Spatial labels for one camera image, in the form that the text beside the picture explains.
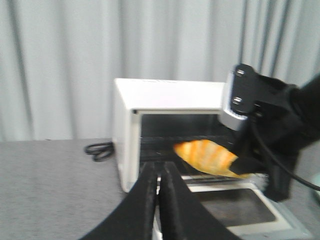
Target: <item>gray table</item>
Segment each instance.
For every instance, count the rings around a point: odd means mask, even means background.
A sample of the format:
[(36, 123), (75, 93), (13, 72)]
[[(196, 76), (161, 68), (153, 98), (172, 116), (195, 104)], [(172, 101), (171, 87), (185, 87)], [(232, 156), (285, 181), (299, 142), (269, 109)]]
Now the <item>gray table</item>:
[[(76, 240), (121, 201), (116, 162), (96, 163), (83, 147), (105, 139), (0, 143), (0, 239)], [(320, 172), (320, 146), (301, 156), (298, 173)], [(320, 236), (320, 204), (294, 183), (287, 207)]]

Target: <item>white curtain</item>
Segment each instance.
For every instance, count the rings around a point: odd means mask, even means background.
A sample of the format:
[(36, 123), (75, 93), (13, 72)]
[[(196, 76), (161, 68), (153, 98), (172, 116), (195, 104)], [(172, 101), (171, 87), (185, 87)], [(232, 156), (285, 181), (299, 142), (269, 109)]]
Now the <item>white curtain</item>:
[(110, 137), (116, 77), (301, 86), (319, 43), (319, 0), (0, 0), (0, 141)]

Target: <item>toaster oven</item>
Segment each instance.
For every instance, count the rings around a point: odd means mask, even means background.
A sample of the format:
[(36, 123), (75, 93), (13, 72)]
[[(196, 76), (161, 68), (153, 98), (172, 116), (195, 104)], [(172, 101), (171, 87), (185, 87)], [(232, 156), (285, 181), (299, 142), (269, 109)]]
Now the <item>toaster oven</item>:
[[(246, 179), (197, 171), (179, 158), (173, 145), (207, 139), (229, 149), (245, 117), (225, 102), (229, 82), (117, 78), (114, 81), (113, 135), (121, 187), (130, 191), (144, 163), (174, 162), (200, 202), (245, 240), (310, 239), (307, 229), (282, 203), (266, 198), (263, 174)], [(226, 127), (221, 122), (228, 122)], [(157, 211), (153, 239), (161, 239)]]

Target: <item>croissant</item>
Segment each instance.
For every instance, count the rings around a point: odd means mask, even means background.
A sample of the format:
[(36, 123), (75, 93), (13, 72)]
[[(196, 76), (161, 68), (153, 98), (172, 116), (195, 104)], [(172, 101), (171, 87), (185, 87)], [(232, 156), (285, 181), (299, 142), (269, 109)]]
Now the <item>croissant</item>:
[(225, 147), (213, 141), (193, 140), (173, 146), (176, 154), (200, 172), (233, 178), (246, 178), (248, 174), (238, 175), (229, 170), (238, 157)]

